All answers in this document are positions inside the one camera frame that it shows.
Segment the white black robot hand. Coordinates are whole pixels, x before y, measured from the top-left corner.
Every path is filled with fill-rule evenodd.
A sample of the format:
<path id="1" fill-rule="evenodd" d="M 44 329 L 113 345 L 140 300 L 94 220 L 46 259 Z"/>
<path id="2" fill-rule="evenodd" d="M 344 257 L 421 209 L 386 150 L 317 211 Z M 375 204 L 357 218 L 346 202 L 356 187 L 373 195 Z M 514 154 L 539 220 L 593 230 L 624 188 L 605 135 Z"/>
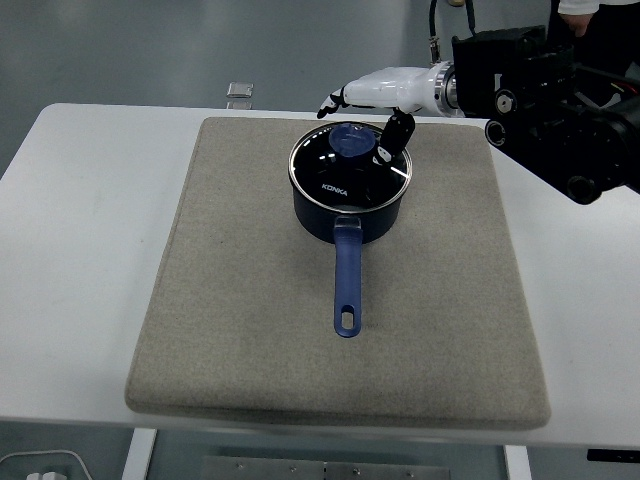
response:
<path id="1" fill-rule="evenodd" d="M 407 145 L 415 128 L 414 112 L 430 116 L 458 114 L 454 66 L 449 61 L 429 68 L 388 67 L 353 80 L 329 94 L 317 113 L 319 119 L 341 107 L 393 110 L 380 137 L 373 162 L 388 166 Z"/>

